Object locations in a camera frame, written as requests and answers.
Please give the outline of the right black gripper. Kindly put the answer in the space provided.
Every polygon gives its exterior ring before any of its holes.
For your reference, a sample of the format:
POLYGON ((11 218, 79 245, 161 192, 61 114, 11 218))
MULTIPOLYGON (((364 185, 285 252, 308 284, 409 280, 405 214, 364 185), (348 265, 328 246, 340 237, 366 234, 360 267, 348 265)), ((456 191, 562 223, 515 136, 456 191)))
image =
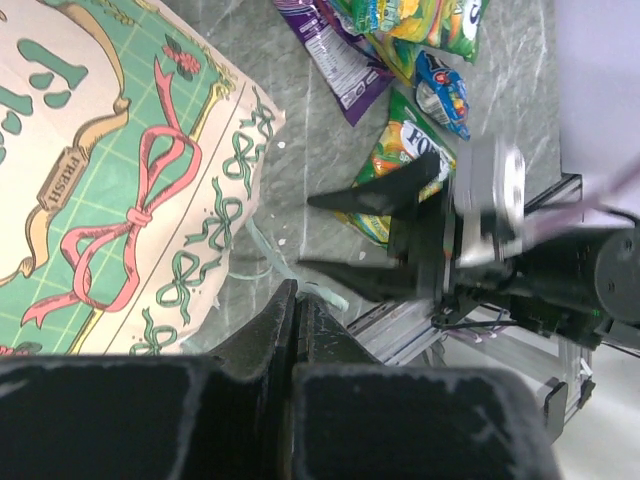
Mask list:
POLYGON ((396 298, 433 302, 437 328, 457 330, 481 304, 505 308, 512 324, 579 345, 639 342, 639 217, 598 211, 627 226, 562 223, 543 242, 511 256, 462 263, 467 221, 446 193, 392 215, 389 249, 401 259, 396 298))

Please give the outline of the purple snack packet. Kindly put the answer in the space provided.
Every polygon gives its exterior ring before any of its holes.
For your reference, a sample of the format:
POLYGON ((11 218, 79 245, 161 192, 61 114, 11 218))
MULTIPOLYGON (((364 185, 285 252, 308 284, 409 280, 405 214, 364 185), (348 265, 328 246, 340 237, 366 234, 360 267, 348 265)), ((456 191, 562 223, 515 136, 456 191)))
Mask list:
POLYGON ((327 1, 276 1, 275 8, 314 61, 345 119, 356 125, 392 83, 390 71, 361 36, 348 33, 327 1))

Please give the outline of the green yellow Fox's candy packet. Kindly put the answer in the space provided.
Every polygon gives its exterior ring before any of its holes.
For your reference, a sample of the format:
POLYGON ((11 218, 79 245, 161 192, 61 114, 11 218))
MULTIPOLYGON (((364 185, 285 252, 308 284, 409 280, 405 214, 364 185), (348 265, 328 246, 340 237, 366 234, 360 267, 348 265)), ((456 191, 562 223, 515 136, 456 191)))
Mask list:
POLYGON ((476 60, 479 26, 489 5, 483 0, 333 1, 359 34, 383 34, 476 60))

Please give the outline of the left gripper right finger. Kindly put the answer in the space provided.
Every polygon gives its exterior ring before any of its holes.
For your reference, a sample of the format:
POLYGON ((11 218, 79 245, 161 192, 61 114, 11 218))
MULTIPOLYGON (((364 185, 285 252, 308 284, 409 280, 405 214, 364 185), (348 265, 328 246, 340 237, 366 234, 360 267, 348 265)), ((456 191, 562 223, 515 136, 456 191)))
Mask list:
POLYGON ((557 479, 541 412, 515 373, 388 367, 314 297, 298 314, 296 479, 557 479))

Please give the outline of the blue red snack packet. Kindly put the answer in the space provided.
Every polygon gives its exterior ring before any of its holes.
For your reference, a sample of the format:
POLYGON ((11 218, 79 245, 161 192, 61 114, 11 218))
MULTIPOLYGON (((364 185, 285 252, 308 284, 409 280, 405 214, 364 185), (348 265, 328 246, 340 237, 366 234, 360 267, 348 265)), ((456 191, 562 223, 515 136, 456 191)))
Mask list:
POLYGON ((458 72, 434 55, 421 51, 415 63, 414 96, 420 110, 465 141, 470 110, 467 90, 458 72))

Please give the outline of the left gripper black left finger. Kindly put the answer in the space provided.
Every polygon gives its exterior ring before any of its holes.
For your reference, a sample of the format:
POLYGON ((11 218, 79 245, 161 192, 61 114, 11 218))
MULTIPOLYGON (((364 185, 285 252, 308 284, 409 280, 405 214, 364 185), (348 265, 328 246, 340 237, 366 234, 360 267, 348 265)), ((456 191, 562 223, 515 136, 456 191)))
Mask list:
POLYGON ((5 479, 276 479, 297 285, 211 352, 9 356, 5 479))

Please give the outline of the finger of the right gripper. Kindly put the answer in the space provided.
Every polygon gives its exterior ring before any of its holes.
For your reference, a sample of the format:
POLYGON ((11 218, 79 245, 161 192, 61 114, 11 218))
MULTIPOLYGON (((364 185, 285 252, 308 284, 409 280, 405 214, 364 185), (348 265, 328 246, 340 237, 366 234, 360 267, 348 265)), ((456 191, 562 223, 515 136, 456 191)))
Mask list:
POLYGON ((370 302, 407 301, 420 297, 416 273, 408 267, 358 266, 317 259, 297 261, 370 302))
POLYGON ((440 175, 438 153, 424 153, 416 160, 364 184, 309 196, 314 208, 344 214, 409 218, 420 204, 422 190, 440 175))

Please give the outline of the green white paper bag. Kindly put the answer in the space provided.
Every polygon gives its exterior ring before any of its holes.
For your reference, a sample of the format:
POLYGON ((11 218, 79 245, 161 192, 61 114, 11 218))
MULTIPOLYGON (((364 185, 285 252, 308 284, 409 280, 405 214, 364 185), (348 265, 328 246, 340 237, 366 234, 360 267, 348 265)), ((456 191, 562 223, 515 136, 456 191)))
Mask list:
POLYGON ((285 113, 161 1, 1 5, 1 353, 194 353, 285 113))

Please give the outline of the green snack packet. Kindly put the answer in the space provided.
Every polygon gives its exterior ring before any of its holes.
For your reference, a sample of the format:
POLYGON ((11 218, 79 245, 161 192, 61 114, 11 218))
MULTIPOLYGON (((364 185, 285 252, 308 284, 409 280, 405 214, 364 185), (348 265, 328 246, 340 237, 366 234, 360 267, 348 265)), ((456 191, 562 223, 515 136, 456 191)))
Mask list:
POLYGON ((396 78, 405 85, 412 86, 421 45, 379 32, 368 33, 365 38, 396 78))

